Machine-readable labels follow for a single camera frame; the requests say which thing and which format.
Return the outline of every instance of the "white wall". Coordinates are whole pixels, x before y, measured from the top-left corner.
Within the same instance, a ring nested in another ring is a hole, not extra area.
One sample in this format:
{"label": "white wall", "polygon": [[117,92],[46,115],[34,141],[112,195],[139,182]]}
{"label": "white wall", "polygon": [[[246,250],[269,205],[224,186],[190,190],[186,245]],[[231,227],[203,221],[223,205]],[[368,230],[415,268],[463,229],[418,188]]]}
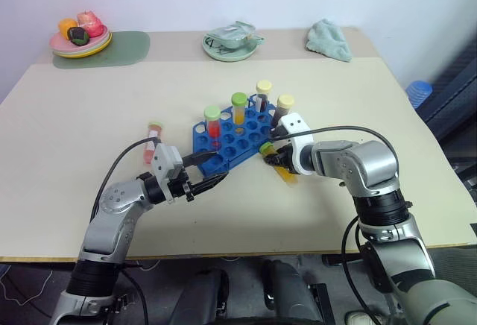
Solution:
{"label": "white wall", "polygon": [[113,30],[208,30],[235,19],[307,28],[326,17],[371,38],[402,86],[431,79],[475,32],[477,0],[0,0],[0,101],[57,22],[94,10]]}

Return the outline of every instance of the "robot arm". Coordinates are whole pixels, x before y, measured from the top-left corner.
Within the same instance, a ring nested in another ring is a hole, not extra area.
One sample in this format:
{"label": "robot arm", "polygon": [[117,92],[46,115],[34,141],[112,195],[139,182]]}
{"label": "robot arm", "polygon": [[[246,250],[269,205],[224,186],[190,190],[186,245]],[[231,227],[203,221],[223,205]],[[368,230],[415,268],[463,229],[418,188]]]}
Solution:
{"label": "robot arm", "polygon": [[[276,131],[309,131],[297,113],[283,116]],[[410,325],[474,324],[477,298],[456,284],[436,280],[431,258],[399,188],[397,160],[381,142],[315,143],[311,135],[290,138],[265,162],[289,171],[344,181],[367,242],[359,249],[373,286],[392,293]]]}
{"label": "robot arm", "polygon": [[195,195],[222,181],[227,173],[192,184],[186,173],[186,167],[204,163],[215,154],[204,151],[181,158],[175,147],[159,143],[152,162],[155,175],[146,172],[135,180],[116,183],[104,191],[50,325],[105,324],[116,307],[113,288],[139,217],[165,200],[172,203],[174,198],[185,195],[192,201]]}

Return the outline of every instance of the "black cable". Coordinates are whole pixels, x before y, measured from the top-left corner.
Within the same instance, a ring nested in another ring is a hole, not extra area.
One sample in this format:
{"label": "black cable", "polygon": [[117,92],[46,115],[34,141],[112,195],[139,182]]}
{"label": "black cable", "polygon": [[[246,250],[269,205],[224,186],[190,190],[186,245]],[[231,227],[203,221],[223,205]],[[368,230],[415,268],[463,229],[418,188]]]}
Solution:
{"label": "black cable", "polygon": [[371,312],[371,309],[364,302],[363,298],[358,292],[358,289],[355,287],[355,283],[351,279],[350,270],[348,269],[348,264],[346,261],[346,241],[348,240],[348,235],[350,234],[351,228],[357,221],[358,216],[352,219],[352,221],[348,224],[346,230],[344,231],[343,240],[341,241],[341,262],[343,263],[344,275],[346,275],[348,284],[350,284],[350,288],[353,291],[353,294],[356,296],[356,299],[358,299],[358,302],[361,304],[361,307],[363,308],[364,312],[366,312],[366,314],[371,318],[375,325],[381,325],[378,319],[376,319],[376,316],[374,316],[374,314]]}
{"label": "black cable", "polygon": [[359,224],[356,225],[355,229],[355,242],[356,242],[356,247],[361,248],[361,243],[359,242]]}
{"label": "black cable", "polygon": [[121,272],[123,275],[127,278],[127,280],[130,281],[131,284],[133,284],[134,288],[136,288],[136,291],[139,294],[139,297],[141,298],[141,304],[142,304],[142,312],[144,313],[144,325],[149,325],[149,317],[148,317],[148,305],[146,303],[146,298],[144,297],[144,293],[141,290],[141,287],[137,283],[137,281],[132,278],[131,275],[129,275],[128,272],[126,272],[125,269],[121,269]]}
{"label": "black cable", "polygon": [[150,142],[150,141],[152,141],[155,145],[157,145],[157,143],[161,142],[160,139],[158,139],[156,137],[148,137],[147,139],[142,139],[142,140],[139,140],[138,142],[134,142],[132,145],[129,145],[127,148],[125,148],[125,150],[122,151],[119,154],[119,156],[116,158],[116,160],[113,162],[113,164],[111,165],[110,170],[107,172],[106,177],[103,180],[103,183],[99,187],[98,194],[96,195],[96,199],[95,199],[95,202],[94,202],[93,207],[92,207],[91,216],[89,217],[90,222],[92,221],[92,219],[98,213],[99,200],[101,198],[101,195],[103,194],[104,187],[106,187],[107,181],[109,181],[109,179],[111,177],[111,174],[113,173],[114,169],[118,165],[119,161],[121,161],[121,159],[124,157],[124,155],[127,154],[129,151],[131,151],[136,146],[139,146],[141,144],[145,144],[146,142]]}
{"label": "black cable", "polygon": [[396,170],[397,174],[399,175],[399,161],[397,159],[397,153],[396,150],[394,150],[393,145],[386,139],[383,135],[378,133],[377,131],[374,131],[372,129],[368,129],[367,127],[362,127],[362,126],[350,126],[350,125],[345,125],[345,126],[330,126],[330,127],[322,127],[320,129],[314,129],[314,130],[309,130],[309,131],[302,131],[301,133],[290,133],[288,135],[284,136],[276,136],[276,137],[271,137],[271,141],[280,141],[280,140],[285,140],[285,139],[290,139],[291,137],[298,137],[298,136],[305,136],[305,135],[312,135],[313,133],[324,133],[326,131],[335,131],[335,130],[357,130],[357,131],[364,131],[365,133],[370,133],[371,135],[374,135],[378,139],[380,139],[388,148],[391,150],[391,152],[394,155],[394,158],[396,159]]}
{"label": "black cable", "polygon": [[[18,288],[18,286],[16,286],[16,284],[13,282],[12,278],[10,278],[10,275],[9,274],[5,274],[5,279],[8,279],[8,281],[10,282],[10,284],[13,286],[13,288],[16,290],[16,292],[20,295],[22,295],[25,299],[28,299],[28,297]],[[30,300],[28,302],[28,304],[34,308],[35,310],[37,310],[40,314],[46,316],[47,318],[51,318],[51,315],[47,314],[46,312],[44,312],[43,310],[41,310],[38,306],[36,306],[35,304],[33,304],[33,301]]]}

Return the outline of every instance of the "cloth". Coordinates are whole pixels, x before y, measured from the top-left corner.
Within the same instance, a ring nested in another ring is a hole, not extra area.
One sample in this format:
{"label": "cloth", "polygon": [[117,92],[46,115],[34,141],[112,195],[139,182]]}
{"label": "cloth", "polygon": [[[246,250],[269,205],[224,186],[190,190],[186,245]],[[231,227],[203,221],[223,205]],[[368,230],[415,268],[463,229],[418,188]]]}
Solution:
{"label": "cloth", "polygon": [[328,19],[313,24],[308,32],[307,49],[327,57],[349,62],[352,58],[350,47],[344,39],[341,29]]}

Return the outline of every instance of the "green placemat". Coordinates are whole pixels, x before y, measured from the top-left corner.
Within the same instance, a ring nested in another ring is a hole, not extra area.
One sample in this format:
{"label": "green placemat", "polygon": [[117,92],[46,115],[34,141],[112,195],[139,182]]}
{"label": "green placemat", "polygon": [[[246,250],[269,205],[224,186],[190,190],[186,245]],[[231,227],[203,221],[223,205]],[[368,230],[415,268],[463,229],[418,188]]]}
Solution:
{"label": "green placemat", "polygon": [[144,32],[113,32],[111,43],[97,54],[85,58],[68,59],[53,56],[53,65],[60,69],[128,66],[143,60],[151,41]]}

